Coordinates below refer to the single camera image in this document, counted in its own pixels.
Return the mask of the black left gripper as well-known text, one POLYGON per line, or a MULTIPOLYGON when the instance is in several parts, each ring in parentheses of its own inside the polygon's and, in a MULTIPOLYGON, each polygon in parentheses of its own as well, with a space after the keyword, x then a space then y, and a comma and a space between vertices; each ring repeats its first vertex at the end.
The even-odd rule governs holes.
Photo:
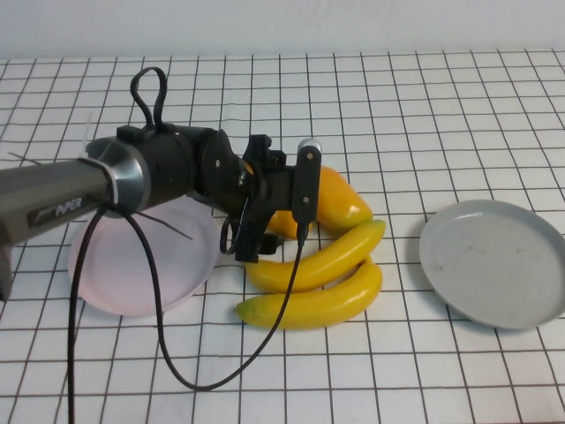
POLYGON ((291 212, 295 168, 286 165, 282 150, 271 146, 266 134, 251 134, 244 152, 252 188, 243 218, 248 234, 239 235, 235 243, 237 261, 258 261, 262 254, 276 253, 279 237, 297 237, 298 224, 291 212))

